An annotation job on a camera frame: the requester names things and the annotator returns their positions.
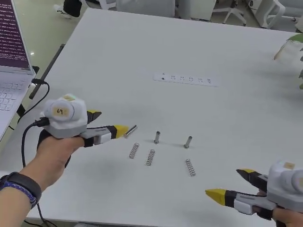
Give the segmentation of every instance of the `metal pin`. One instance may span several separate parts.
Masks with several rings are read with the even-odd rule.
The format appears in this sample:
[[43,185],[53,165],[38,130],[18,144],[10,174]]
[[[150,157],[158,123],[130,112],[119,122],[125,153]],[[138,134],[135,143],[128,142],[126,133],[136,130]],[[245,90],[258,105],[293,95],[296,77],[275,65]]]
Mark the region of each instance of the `metal pin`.
[[135,125],[134,127],[132,127],[130,130],[128,130],[125,134],[124,137],[127,138],[130,134],[133,133],[133,131],[135,131],[137,129],[137,125]]
[[159,143],[159,137],[160,137],[160,132],[157,131],[157,132],[156,132],[156,138],[155,138],[154,141],[153,141],[155,144],[158,144],[158,143]]
[[184,148],[185,148],[185,149],[189,148],[189,144],[190,144],[190,142],[191,142],[192,139],[193,139],[192,136],[189,136],[189,137],[188,137],[186,143],[184,144]]

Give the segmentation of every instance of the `human hand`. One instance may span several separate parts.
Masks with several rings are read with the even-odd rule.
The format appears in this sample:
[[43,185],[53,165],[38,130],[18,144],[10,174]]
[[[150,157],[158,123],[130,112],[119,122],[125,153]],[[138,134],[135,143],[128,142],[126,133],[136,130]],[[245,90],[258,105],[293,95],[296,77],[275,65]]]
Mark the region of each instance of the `human hand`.
[[44,191],[62,176],[68,158],[83,146],[81,137],[60,140],[47,137],[39,145],[35,158],[20,173],[32,178]]
[[[257,195],[266,196],[266,193],[259,191]],[[286,227],[303,227],[303,214],[292,210],[276,208],[273,210],[273,219],[284,223]]]

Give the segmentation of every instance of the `coil spring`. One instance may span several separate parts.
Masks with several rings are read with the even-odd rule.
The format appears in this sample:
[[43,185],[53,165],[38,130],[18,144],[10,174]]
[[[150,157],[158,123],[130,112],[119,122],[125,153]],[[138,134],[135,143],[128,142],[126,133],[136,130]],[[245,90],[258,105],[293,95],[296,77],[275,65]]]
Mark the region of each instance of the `coil spring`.
[[136,152],[139,148],[139,145],[140,145],[139,143],[134,143],[131,153],[129,153],[129,158],[134,158],[134,156],[136,155]]
[[186,160],[185,160],[185,164],[186,164],[186,167],[187,167],[187,169],[188,169],[189,175],[190,175],[190,176],[195,176],[195,175],[196,175],[196,172],[195,172],[195,169],[194,169],[194,167],[193,167],[193,164],[191,164],[190,159],[186,159]]
[[153,157],[155,156],[155,150],[150,150],[149,154],[148,154],[148,157],[147,157],[147,160],[146,160],[146,165],[147,166],[151,166],[152,165],[152,160],[153,160]]

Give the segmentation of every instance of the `laptop screen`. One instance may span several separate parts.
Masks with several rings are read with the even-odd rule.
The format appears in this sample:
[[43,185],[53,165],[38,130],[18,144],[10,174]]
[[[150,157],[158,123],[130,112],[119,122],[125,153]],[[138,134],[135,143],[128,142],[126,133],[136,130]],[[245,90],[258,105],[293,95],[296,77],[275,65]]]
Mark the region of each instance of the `laptop screen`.
[[0,66],[30,69],[12,0],[0,1]]

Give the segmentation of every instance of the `cable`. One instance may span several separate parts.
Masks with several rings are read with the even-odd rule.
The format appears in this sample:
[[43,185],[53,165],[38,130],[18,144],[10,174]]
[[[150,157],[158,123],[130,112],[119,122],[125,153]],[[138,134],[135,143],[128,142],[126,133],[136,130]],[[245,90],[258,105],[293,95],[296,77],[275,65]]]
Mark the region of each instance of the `cable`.
[[[49,91],[50,91],[50,86],[49,84],[44,81],[44,80],[41,80],[41,79],[33,79],[32,80],[32,83],[34,84],[46,84],[47,85],[47,92],[46,94],[35,104],[33,105],[30,109],[28,109],[27,111],[25,111],[25,113],[18,119],[18,122],[22,119],[22,117],[24,117],[25,114],[27,114],[28,112],[30,112],[32,109],[34,109],[40,102],[42,102],[42,100],[45,99],[45,97],[48,95]],[[21,141],[21,157],[22,157],[22,166],[25,167],[26,166],[26,161],[25,161],[25,138],[26,138],[26,134],[28,132],[28,130],[34,126],[38,126],[38,127],[42,127],[42,126],[46,126],[46,125],[49,125],[49,120],[48,118],[46,117],[42,117],[40,118],[39,121],[36,121],[32,124],[30,124],[29,126],[27,126],[27,128],[24,130],[23,132],[23,135],[22,135],[22,141]],[[53,222],[51,221],[48,221],[46,219],[44,219],[43,215],[42,215],[42,212],[41,212],[41,208],[40,208],[40,204],[37,203],[37,208],[38,208],[38,212],[39,212],[39,216],[40,216],[40,219],[42,220],[43,224],[45,224],[47,227],[50,227],[48,225],[48,223],[52,224],[53,226],[57,227],[57,225],[55,225]],[[33,225],[33,226],[38,226],[38,227],[42,227],[41,225],[36,225],[36,224],[33,224],[33,223],[29,223],[27,221],[25,221],[25,223],[29,224],[29,225]]]
[[43,227],[42,225],[38,225],[38,224],[34,224],[34,223],[30,223],[30,222],[25,221],[25,220],[24,220],[24,222],[25,222],[25,223],[27,223],[28,225],[31,225],[31,226]]
[[[30,130],[30,128],[32,127],[43,127],[43,126],[46,126],[46,125],[49,125],[49,120],[47,117],[41,117],[39,121],[36,121],[32,124],[30,124],[29,126],[26,127],[26,129],[24,130],[23,132],[23,135],[22,135],[22,141],[21,141],[21,157],[22,157],[22,166],[25,167],[26,166],[26,161],[25,161],[25,138],[26,138],[26,135],[27,135],[27,132]],[[50,227],[48,225],[48,223],[52,224],[53,226],[57,227],[53,222],[51,221],[48,221],[48,220],[45,220],[43,215],[42,215],[42,212],[41,212],[41,208],[40,208],[40,205],[39,203],[37,203],[37,208],[38,208],[38,212],[39,212],[39,216],[40,216],[40,219],[42,220],[43,224],[45,224],[47,227]]]
[[34,84],[46,84],[47,85],[47,92],[46,92],[46,94],[35,104],[35,105],[33,105],[30,109],[28,109],[28,110],[26,110],[25,111],[25,113],[18,119],[18,122],[17,123],[19,123],[19,121],[22,119],[22,117],[24,117],[24,115],[25,114],[27,114],[28,112],[30,112],[32,109],[34,109],[40,102],[42,102],[42,100],[43,99],[45,99],[45,97],[48,95],[48,93],[49,93],[49,91],[50,91],[50,86],[49,86],[49,84],[46,82],[46,81],[44,81],[44,80],[41,80],[41,79],[33,79],[32,80],[32,83],[34,83]]

